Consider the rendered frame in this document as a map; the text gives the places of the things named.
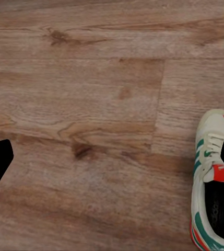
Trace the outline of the gym shoe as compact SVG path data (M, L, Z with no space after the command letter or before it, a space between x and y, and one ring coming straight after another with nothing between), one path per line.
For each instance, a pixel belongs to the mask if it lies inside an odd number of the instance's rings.
M201 118L196 133L190 234L199 251L224 251L224 109Z

